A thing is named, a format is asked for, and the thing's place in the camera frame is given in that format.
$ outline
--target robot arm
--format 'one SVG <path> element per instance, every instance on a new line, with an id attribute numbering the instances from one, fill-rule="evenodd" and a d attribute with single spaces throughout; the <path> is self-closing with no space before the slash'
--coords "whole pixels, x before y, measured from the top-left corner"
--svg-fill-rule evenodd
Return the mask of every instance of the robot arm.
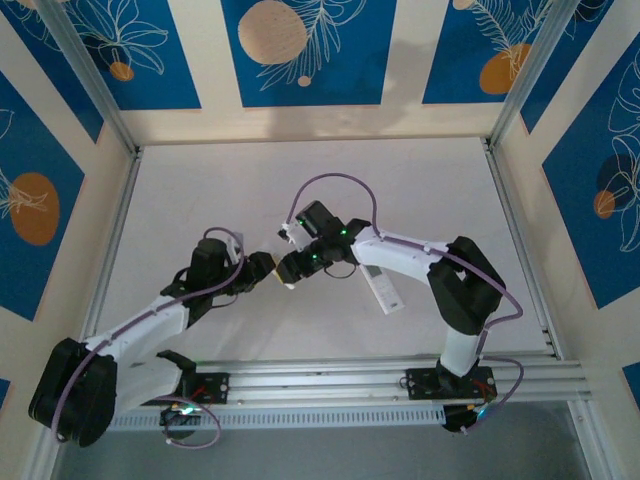
<path id="1" fill-rule="evenodd" d="M 115 414 L 161 395 L 190 397 L 196 380 L 195 363 L 176 352 L 157 352 L 158 346 L 214 308 L 215 297 L 249 292 L 275 268 L 270 254 L 253 253 L 226 287 L 199 295 L 198 292 L 220 285 L 235 274 L 238 259 L 234 258 L 233 246 L 230 250 L 220 240 L 200 240 L 190 266 L 178 272 L 173 282 L 141 312 L 153 312 L 150 318 L 135 323 L 141 317 L 137 315 L 83 343 L 67 338 L 56 345 L 29 405 L 31 418 L 46 427 L 52 426 L 63 389 L 89 355 L 92 357 L 82 376 L 64 402 L 57 431 L 59 436 L 81 447 L 95 442 Z"/>
<path id="2" fill-rule="evenodd" d="M 318 201 L 302 210 L 296 220 L 297 224 L 284 226 L 280 232 L 296 246 L 276 268 L 283 283 L 293 285 L 336 261 L 377 266 L 415 278 L 431 287 L 449 327 L 439 361 L 440 381 L 455 385 L 457 379 L 469 375 L 477 365 L 480 334 L 502 295 L 472 272 L 432 251 L 462 258 L 504 286 L 473 241 L 458 237 L 451 244 L 426 242 L 376 232 L 369 222 L 358 219 L 344 225 Z"/>

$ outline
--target enclosure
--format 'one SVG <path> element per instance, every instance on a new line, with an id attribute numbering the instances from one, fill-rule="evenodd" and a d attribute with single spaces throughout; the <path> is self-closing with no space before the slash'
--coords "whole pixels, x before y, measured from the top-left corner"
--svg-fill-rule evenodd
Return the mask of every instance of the enclosure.
<path id="1" fill-rule="evenodd" d="M 0 10 L 0 476 L 634 478 L 640 4 Z M 144 312 L 206 229 L 281 259 L 293 247 L 278 231 L 312 200 L 371 221 L 344 178 L 293 209 L 331 172 L 374 192 L 384 231 L 471 238 L 522 306 L 490 330 L 483 353 L 499 359 L 480 363 L 498 402 L 517 388 L 477 430 L 446 432 L 456 402 L 415 400 L 402 381 L 445 348 L 431 289 L 385 270 L 385 314 L 366 269 L 344 264 L 293 290 L 269 275 L 158 346 L 229 375 L 211 449 L 166 445 L 158 406 L 116 416 L 88 448 L 29 418 L 52 348 Z M 492 318 L 513 311 L 505 297 Z M 214 437 L 193 419 L 187 442 Z"/>

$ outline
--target remote control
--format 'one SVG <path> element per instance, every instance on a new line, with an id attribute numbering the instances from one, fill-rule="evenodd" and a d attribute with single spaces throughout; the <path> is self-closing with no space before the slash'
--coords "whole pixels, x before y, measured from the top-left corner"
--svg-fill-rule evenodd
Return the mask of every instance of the remote control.
<path id="1" fill-rule="evenodd" d="M 364 278 L 367 279 L 367 283 L 373 290 L 373 294 L 385 315 L 404 308 L 402 299 L 384 270 L 373 265 L 360 265 L 360 270 L 364 274 Z"/>

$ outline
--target white board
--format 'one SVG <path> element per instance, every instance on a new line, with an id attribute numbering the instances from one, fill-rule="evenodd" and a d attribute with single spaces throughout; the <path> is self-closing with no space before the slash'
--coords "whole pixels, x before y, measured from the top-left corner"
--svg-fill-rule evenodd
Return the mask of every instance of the white board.
<path id="1" fill-rule="evenodd" d="M 276 232 L 304 181 L 355 175 L 374 190 L 379 226 L 432 241 L 475 240 L 523 304 L 485 351 L 541 351 L 545 342 L 479 139 L 176 145 L 145 150 L 99 330 L 153 300 L 210 226 L 242 232 L 248 253 L 289 246 Z M 369 219 L 369 196 L 344 179 L 310 186 L 299 208 L 321 200 L 345 223 Z M 344 272 L 346 266 L 335 266 Z M 194 360 L 346 358 L 439 353 L 446 325 L 431 291 L 397 274 L 406 307 L 382 313 L 364 277 L 323 273 L 295 290 L 269 276 L 229 308 L 209 312 L 171 347 Z M 499 314 L 513 307 L 503 300 Z"/>

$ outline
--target wall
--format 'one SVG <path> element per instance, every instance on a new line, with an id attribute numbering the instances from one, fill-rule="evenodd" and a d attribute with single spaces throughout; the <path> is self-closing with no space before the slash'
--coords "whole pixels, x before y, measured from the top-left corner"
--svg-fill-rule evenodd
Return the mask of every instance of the wall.
<path id="1" fill-rule="evenodd" d="M 638 253 L 621 250 L 630 238 L 619 230 L 624 206 L 599 209 L 606 188 L 598 172 L 607 155 L 621 158 L 609 117 L 620 79 L 612 83 L 609 72 L 636 39 L 638 19 L 638 2 L 614 1 L 531 134 L 516 122 L 498 152 L 511 172 L 569 355 L 583 363 L 628 478 L 640 468 L 640 411 L 622 374 L 640 359 L 640 290 L 633 289 L 640 282 Z"/>
<path id="2" fill-rule="evenodd" d="M 193 452 L 159 432 L 107 433 L 61 457 L 54 478 L 65 480 L 590 478 L 566 404 L 507 405 L 471 437 L 437 426 L 238 430 Z"/>
<path id="3" fill-rule="evenodd" d="M 0 307 L 0 378 L 11 382 L 0 411 L 0 476 L 12 479 L 19 478 L 35 434 L 40 432 L 38 424 L 28 418 L 27 408 L 51 348 L 65 336 L 80 333 L 130 159 L 107 126 L 101 127 L 95 140 L 83 128 L 3 16 L 0 16 L 0 44 L 0 71 L 13 85 L 3 83 L 0 108 L 6 108 L 10 100 L 20 103 L 20 96 L 28 104 L 21 110 L 25 116 L 15 112 L 11 128 L 1 140 L 0 168 L 10 176 L 10 171 L 23 167 L 44 172 L 48 163 L 56 165 L 56 169 L 62 168 L 62 164 L 55 163 L 59 157 L 71 163 L 65 164 L 54 182 L 57 182 L 60 200 L 60 223 L 54 240 L 46 246 L 37 245 L 38 235 L 47 225 L 46 218 L 39 218 L 42 223 L 30 225 L 31 229 L 23 225 L 26 230 L 21 230 L 20 215 L 38 211 L 37 208 L 30 210 L 29 206 L 22 205 L 18 214 L 12 207 L 11 213 L 0 219 L 3 294 L 7 288 L 16 287 L 13 291 L 17 295 L 32 276 L 44 279 L 44 290 L 27 299 L 34 303 L 33 309 L 23 310 L 25 302 L 12 302 L 6 296 L 0 302 L 4 305 Z M 27 117 L 25 127 L 22 120 Z M 22 145 L 4 143 L 14 141 L 17 137 L 12 135 L 20 132 L 29 132 L 23 136 Z M 45 145 L 54 145 L 59 152 L 45 150 Z M 38 167 L 34 159 L 43 163 Z M 54 181 L 55 172 L 51 175 Z M 10 177 L 15 186 L 17 181 Z M 79 191 L 75 184 L 72 188 L 71 177 L 81 182 Z M 67 214 L 65 229 L 62 219 Z M 47 257 L 49 263 L 34 268 L 34 258 L 37 264 L 41 252 L 53 243 L 56 248 Z M 21 271 L 20 264 L 32 271 L 28 274 Z"/>
<path id="4" fill-rule="evenodd" d="M 77 103 L 77 81 L 58 71 L 52 59 L 61 54 L 24 3 L 0 0 L 0 11 Z M 61 5 L 138 143 L 148 145 L 486 135 L 551 2 Z M 95 115 L 83 121 L 95 133 Z"/>

